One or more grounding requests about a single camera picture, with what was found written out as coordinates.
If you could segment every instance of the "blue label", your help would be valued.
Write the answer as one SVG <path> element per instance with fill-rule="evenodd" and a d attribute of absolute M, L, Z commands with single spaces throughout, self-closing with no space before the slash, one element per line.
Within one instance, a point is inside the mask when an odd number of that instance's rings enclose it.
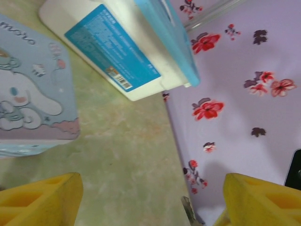
<path fill-rule="evenodd" d="M 65 37 L 125 92 L 160 77 L 103 4 L 71 28 Z"/>

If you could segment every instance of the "cartoon bunny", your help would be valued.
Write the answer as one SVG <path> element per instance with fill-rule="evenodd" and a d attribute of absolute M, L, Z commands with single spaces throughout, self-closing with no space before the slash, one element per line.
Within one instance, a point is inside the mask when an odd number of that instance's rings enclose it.
<path fill-rule="evenodd" d="M 43 95 L 27 76 L 0 70 L 0 79 L 0 129 L 39 127 L 42 119 L 36 111 L 26 107 L 29 103 L 49 115 L 62 112 L 62 106 Z"/>

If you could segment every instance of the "floor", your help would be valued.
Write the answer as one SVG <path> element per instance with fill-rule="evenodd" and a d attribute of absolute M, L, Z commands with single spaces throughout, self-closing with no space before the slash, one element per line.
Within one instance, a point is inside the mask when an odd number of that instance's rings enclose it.
<path fill-rule="evenodd" d="M 57 39 L 40 22 L 44 0 L 2 0 L 0 13 Z M 188 226 L 187 194 L 160 94 L 130 102 L 70 50 L 81 136 L 27 158 L 0 160 L 6 188 L 79 172 L 76 226 Z"/>

